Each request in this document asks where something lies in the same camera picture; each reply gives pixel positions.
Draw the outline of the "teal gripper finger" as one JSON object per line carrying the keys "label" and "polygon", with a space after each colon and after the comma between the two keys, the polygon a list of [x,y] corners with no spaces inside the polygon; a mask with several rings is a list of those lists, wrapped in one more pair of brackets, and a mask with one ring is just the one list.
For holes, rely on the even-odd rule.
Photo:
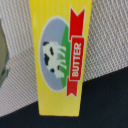
{"label": "teal gripper finger", "polygon": [[9,60],[9,51],[6,43],[5,34],[2,28],[2,20],[0,19],[0,87],[8,76],[9,70],[6,64]]}

